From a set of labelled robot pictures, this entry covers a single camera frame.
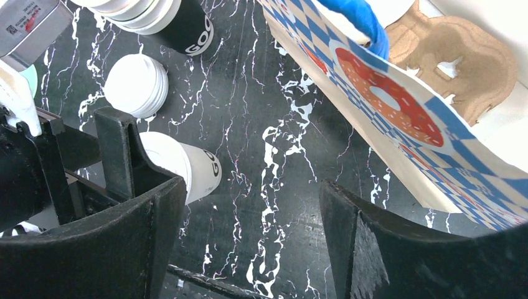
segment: brown cardboard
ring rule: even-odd
[[[418,0],[386,31],[391,63],[420,69],[416,76],[445,98],[454,94],[451,106],[471,126],[504,101],[517,82],[517,63],[505,44],[466,19],[428,18]],[[437,67],[457,59],[455,78]]]

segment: silver device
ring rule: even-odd
[[[0,59],[16,71],[27,69],[72,19],[61,0],[0,0]]]

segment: table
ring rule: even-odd
[[[490,232],[464,215],[422,208],[274,41],[258,3],[204,0],[215,39],[192,59],[67,4],[72,26],[35,64],[37,106],[95,134],[92,113],[108,105],[102,87],[112,65],[142,52],[168,69],[170,88],[139,130],[207,149],[222,163],[218,189],[189,205],[174,232],[170,264],[273,298],[334,298],[319,213],[322,179],[434,229]],[[103,182],[100,165],[80,174]]]

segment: blue and white checkered pattern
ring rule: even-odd
[[[317,10],[312,0],[261,0],[265,11],[300,39],[328,67],[329,78],[373,125],[443,191],[471,220],[502,230],[528,221],[528,174],[492,154],[440,96],[401,70],[348,39]],[[331,43],[347,48],[365,64],[411,93],[443,132],[444,148],[420,144],[374,110],[334,60]]]

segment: cardboard drink carrier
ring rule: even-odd
[[[316,0],[260,2],[273,36],[422,206],[495,230],[528,220],[528,168],[507,163],[478,134],[483,115],[509,105],[517,88],[508,46],[407,1],[390,24],[380,20],[387,61]]]

